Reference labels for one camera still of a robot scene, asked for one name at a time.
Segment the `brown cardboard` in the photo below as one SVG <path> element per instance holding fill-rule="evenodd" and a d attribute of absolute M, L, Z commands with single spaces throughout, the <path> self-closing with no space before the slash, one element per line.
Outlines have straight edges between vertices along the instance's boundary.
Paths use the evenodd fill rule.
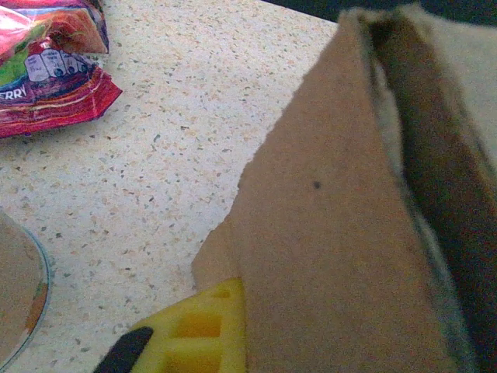
<path fill-rule="evenodd" d="M 405 177 L 447 258 L 480 369 L 495 371 L 497 74 L 488 53 L 497 32 L 417 8 L 375 27 L 401 115 Z"/>
<path fill-rule="evenodd" d="M 361 14 L 342 15 L 193 263 L 200 288 L 242 277 L 250 372 L 455 371 L 382 144 Z"/>

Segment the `colorful packaging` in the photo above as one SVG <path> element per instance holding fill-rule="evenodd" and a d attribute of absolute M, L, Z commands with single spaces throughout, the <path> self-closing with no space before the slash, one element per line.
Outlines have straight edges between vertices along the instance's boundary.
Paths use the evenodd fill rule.
<path fill-rule="evenodd" d="M 0 0 L 0 138 L 101 117 L 121 94 L 99 0 Z"/>

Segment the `granite countertop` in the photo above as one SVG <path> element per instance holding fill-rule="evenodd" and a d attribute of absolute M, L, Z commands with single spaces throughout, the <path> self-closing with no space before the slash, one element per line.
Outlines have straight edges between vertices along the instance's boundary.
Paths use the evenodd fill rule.
<path fill-rule="evenodd" d="M 194 290 L 190 265 L 336 24 L 259 0 L 106 0 L 100 120 L 0 140 L 0 207 L 49 256 L 49 308 L 15 372 L 91 372 Z"/>

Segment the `red plastic bag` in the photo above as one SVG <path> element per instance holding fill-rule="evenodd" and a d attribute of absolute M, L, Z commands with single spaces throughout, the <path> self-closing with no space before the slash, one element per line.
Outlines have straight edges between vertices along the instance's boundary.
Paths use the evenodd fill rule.
<path fill-rule="evenodd" d="M 101 117 L 121 94 L 80 53 L 106 53 L 97 0 L 0 0 L 0 137 Z"/>

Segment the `cardboard flap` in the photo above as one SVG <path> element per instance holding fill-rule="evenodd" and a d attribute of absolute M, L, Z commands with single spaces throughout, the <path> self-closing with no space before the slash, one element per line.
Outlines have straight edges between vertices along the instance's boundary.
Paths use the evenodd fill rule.
<path fill-rule="evenodd" d="M 251 372 L 455 370 L 381 142 L 357 18 L 342 15 L 246 166 L 230 234 L 202 248 L 231 248 L 237 263 Z"/>

